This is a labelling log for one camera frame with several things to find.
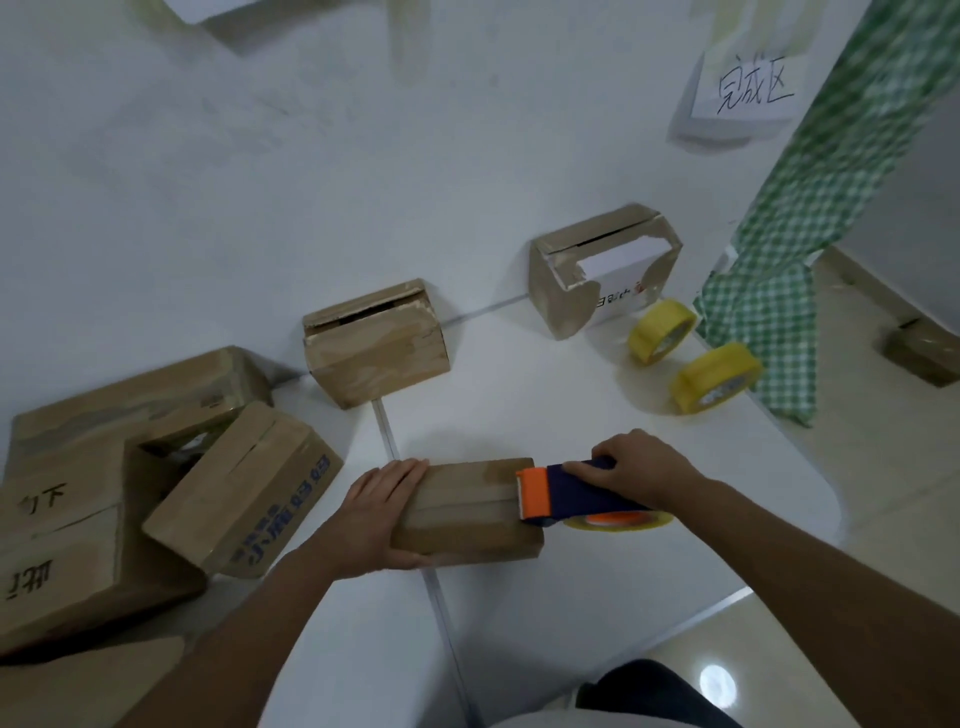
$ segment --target dark pants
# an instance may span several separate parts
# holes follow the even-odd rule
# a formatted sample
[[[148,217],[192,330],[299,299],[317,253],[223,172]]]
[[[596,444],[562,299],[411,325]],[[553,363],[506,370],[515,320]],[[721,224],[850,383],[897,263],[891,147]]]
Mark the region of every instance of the dark pants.
[[[740,728],[680,675],[653,660],[634,660],[611,670],[598,683],[584,685],[577,707],[667,718],[698,728]]]

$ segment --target forearm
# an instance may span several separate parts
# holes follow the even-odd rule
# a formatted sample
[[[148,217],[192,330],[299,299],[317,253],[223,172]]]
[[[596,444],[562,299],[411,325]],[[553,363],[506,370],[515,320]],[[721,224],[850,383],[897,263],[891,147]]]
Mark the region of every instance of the forearm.
[[[726,484],[705,480],[668,510],[747,582],[862,725],[955,720],[960,618]]]
[[[256,726],[276,676],[332,583],[292,551],[118,728]]]

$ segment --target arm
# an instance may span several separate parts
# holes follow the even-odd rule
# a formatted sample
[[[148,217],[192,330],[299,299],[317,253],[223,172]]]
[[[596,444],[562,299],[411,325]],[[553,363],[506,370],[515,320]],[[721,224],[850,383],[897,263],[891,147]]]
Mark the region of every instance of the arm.
[[[428,566],[390,548],[425,460],[394,461],[360,477],[343,505],[260,587],[147,693],[117,728],[256,726],[303,626],[337,579]]]
[[[601,455],[616,467],[564,467],[680,519],[756,592],[861,725],[955,724],[960,618],[707,479],[642,430],[601,443]]]

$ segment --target hand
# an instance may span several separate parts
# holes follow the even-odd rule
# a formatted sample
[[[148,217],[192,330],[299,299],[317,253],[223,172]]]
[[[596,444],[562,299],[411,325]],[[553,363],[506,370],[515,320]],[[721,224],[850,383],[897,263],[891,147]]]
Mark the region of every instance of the hand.
[[[593,449],[593,457],[616,460],[612,470],[584,463],[564,463],[564,470],[590,485],[619,493],[654,510],[672,512],[675,502],[707,479],[690,461],[660,438],[635,429]]]
[[[394,460],[361,475],[343,504],[300,548],[333,579],[381,569],[421,569],[426,556],[390,547],[390,535],[429,462]]]

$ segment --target box in corner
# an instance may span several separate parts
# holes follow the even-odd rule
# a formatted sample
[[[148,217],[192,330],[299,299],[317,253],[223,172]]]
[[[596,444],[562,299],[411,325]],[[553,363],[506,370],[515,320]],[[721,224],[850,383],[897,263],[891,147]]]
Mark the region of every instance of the box in corner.
[[[42,468],[55,451],[108,439],[166,455],[256,400],[271,401],[270,385],[246,352],[224,347],[200,354],[17,415],[5,476]]]
[[[543,529],[520,520],[516,472],[530,458],[431,466],[407,504],[391,544],[437,566],[533,559]]]
[[[310,374],[343,409],[450,371],[422,280],[408,280],[303,317]]]
[[[558,339],[657,300],[683,243],[650,207],[633,203],[536,238],[530,300]]]
[[[117,441],[0,488],[0,654],[204,590],[202,571],[140,531],[178,475]]]
[[[935,387],[960,380],[960,336],[929,319],[915,319],[894,329],[883,355]]]
[[[253,402],[143,530],[207,573],[262,576],[342,467],[312,427]]]

